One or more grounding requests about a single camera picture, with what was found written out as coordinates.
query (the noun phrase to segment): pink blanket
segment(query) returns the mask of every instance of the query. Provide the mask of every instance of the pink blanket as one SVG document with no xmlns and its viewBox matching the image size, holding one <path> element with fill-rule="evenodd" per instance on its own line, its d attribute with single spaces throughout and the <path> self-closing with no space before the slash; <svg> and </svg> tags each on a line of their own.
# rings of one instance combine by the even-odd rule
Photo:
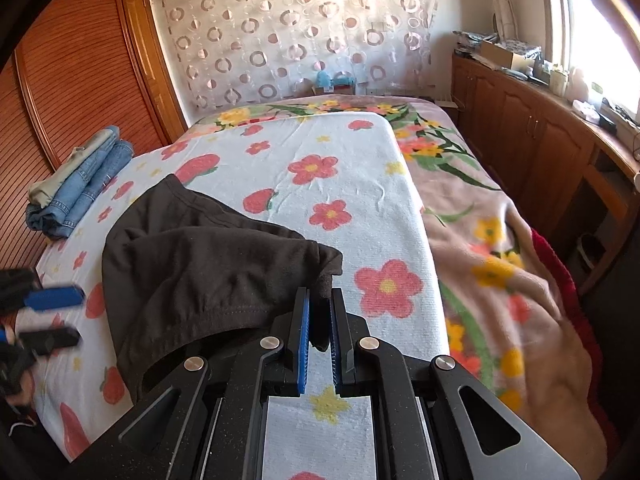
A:
<svg viewBox="0 0 640 480">
<path fill-rule="evenodd" d="M 606 466 L 607 446 L 593 415 L 592 359 L 580 339 L 590 329 L 572 323 L 580 321 L 575 289 L 443 110 L 406 98 L 323 96 L 234 108 L 202 119 L 186 136 L 344 110 L 378 113 L 396 134 L 424 204 L 450 354 L 583 480 L 596 479 Z M 405 171 L 401 164 L 386 170 Z"/>
</svg>

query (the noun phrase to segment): metal screw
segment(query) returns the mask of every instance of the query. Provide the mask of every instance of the metal screw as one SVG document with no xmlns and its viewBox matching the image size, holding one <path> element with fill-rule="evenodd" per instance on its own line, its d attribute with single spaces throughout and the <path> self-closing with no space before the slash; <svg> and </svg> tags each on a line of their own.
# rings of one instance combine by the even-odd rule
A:
<svg viewBox="0 0 640 480">
<path fill-rule="evenodd" d="M 439 355 L 436 357 L 436 366 L 440 370 L 453 370 L 456 366 L 456 362 L 453 360 L 453 357 L 449 357 L 448 355 Z"/>
<path fill-rule="evenodd" d="M 184 367 L 190 372 L 197 372 L 204 366 L 204 359 L 202 357 L 189 357 L 184 362 Z"/>
<path fill-rule="evenodd" d="M 274 348 L 277 348 L 279 345 L 280 345 L 280 340 L 273 335 L 268 335 L 267 337 L 263 337 L 262 339 L 260 339 L 260 346 L 267 350 L 273 350 Z"/>
<path fill-rule="evenodd" d="M 375 350 L 380 346 L 380 341 L 378 341 L 375 337 L 363 337 L 360 340 L 360 346 L 362 346 L 365 350 Z"/>
</svg>

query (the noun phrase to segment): folded clothes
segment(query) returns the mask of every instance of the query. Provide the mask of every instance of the folded clothes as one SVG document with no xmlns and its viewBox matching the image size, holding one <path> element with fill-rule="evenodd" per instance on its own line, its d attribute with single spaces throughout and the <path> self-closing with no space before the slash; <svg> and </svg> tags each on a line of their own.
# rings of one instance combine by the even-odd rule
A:
<svg viewBox="0 0 640 480">
<path fill-rule="evenodd" d="M 110 137 L 87 157 L 62 183 L 48 206 L 27 205 L 25 218 L 29 229 L 42 231 L 50 238 L 71 234 L 95 197 L 133 156 L 129 142 L 115 141 L 115 136 Z"/>
<path fill-rule="evenodd" d="M 122 168 L 129 164 L 133 158 L 133 145 L 126 140 L 119 140 L 104 159 L 104 162 L 95 172 L 92 179 L 82 190 L 82 193 L 73 204 L 73 207 L 66 215 L 61 224 L 53 223 L 47 229 L 46 234 L 52 238 L 69 238 L 71 233 L 81 221 L 84 214 L 89 210 L 91 204 L 94 203 L 96 197 L 116 176 Z"/>
<path fill-rule="evenodd" d="M 102 252 L 109 329 L 132 400 L 186 345 L 205 345 L 206 357 L 237 351 L 293 309 L 299 286 L 311 293 L 310 341 L 326 348 L 314 330 L 330 322 L 332 276 L 341 273 L 337 249 L 248 218 L 170 174 L 124 212 Z"/>
<path fill-rule="evenodd" d="M 119 135 L 120 129 L 117 126 L 107 126 L 94 133 L 82 146 L 71 151 L 66 161 L 60 165 L 53 175 L 29 186 L 29 202 L 43 208 L 48 206 L 63 182 L 105 142 L 110 141 L 111 145 L 113 145 L 118 140 Z"/>
</svg>

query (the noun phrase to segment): bedspread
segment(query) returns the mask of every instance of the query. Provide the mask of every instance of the bedspread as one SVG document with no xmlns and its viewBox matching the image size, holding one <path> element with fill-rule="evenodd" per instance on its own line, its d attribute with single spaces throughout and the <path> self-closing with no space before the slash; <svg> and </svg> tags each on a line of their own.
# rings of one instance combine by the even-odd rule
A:
<svg viewBox="0 0 640 480">
<path fill-rule="evenodd" d="M 343 275 L 334 286 L 348 311 L 367 317 L 372 335 L 423 359 L 447 352 L 422 202 L 389 122 L 348 112 L 234 128 L 243 113 L 222 116 L 223 132 L 196 126 L 188 138 L 135 158 L 38 264 L 43 284 L 72 281 L 88 293 L 84 308 L 25 309 L 17 319 L 18 331 L 68 323 L 82 335 L 80 348 L 33 370 L 38 415 L 69 458 L 131 406 L 114 366 L 100 256 L 118 216 L 169 173 L 239 212 L 341 250 Z M 369 399 L 335 395 L 329 352 L 311 349 L 308 370 L 305 396 L 270 399 L 263 478 L 375 478 Z"/>
<path fill-rule="evenodd" d="M 393 127 L 424 203 L 450 354 L 583 480 L 597 478 L 606 466 L 606 443 L 591 412 L 598 408 L 590 391 L 591 359 L 576 328 L 587 336 L 588 330 L 570 321 L 580 323 L 575 289 L 546 241 L 489 178 L 443 110 L 409 98 L 306 98 L 212 115 L 183 139 L 237 124 L 258 134 L 265 121 L 279 117 L 343 110 L 379 114 Z M 391 164 L 386 170 L 401 174 L 405 168 Z"/>
</svg>

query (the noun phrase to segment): gray folded shirt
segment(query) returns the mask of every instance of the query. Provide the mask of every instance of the gray folded shirt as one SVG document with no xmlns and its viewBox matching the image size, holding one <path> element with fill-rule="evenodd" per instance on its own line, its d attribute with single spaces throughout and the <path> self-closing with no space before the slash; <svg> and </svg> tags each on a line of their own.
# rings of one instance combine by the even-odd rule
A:
<svg viewBox="0 0 640 480">
<path fill-rule="evenodd" d="M 113 134 L 119 136 L 120 129 L 117 126 L 107 126 L 94 133 L 82 146 L 74 148 L 67 160 L 60 165 L 53 175 L 40 182 L 34 182 L 29 186 L 29 202 L 41 208 L 48 206 L 69 175 Z"/>
</svg>

